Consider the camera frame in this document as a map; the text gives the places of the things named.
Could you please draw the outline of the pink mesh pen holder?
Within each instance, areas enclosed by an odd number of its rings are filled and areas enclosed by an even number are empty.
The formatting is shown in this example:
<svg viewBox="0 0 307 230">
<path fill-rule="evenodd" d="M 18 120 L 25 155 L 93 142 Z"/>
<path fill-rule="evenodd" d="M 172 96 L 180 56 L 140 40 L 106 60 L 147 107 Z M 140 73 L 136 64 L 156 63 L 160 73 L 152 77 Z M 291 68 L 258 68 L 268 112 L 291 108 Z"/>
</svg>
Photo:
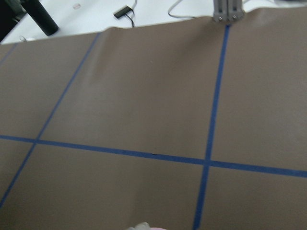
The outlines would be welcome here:
<svg viewBox="0 0 307 230">
<path fill-rule="evenodd" d="M 142 222 L 134 227 L 128 227 L 126 230 L 166 230 L 160 227 L 151 227 L 147 222 Z"/>
</svg>

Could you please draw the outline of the small black sensor box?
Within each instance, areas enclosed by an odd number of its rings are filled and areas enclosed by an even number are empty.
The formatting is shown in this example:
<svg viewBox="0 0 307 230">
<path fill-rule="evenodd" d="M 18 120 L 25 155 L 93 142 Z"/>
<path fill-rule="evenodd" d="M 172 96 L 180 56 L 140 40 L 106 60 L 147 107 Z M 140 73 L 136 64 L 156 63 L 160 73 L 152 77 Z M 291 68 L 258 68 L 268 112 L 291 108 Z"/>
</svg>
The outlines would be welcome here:
<svg viewBox="0 0 307 230">
<path fill-rule="evenodd" d="M 125 6 L 125 7 L 123 7 L 122 9 L 120 9 L 119 11 L 115 12 L 113 15 L 114 15 L 117 19 L 119 19 L 120 17 L 122 17 L 122 16 L 124 16 L 124 15 L 126 15 L 127 13 L 132 12 L 132 11 L 133 11 L 133 9 L 132 9 L 131 7 Z"/>
</svg>

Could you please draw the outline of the black water bottle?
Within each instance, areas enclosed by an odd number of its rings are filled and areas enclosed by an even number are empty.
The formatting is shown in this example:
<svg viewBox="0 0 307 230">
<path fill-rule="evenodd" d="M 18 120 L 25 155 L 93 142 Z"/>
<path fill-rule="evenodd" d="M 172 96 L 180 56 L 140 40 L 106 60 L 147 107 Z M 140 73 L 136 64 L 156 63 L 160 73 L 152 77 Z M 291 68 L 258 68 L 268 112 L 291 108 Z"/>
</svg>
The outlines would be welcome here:
<svg viewBox="0 0 307 230">
<path fill-rule="evenodd" d="M 53 35 L 59 30 L 58 25 L 55 23 L 40 1 L 21 0 L 20 3 L 45 35 Z"/>
</svg>

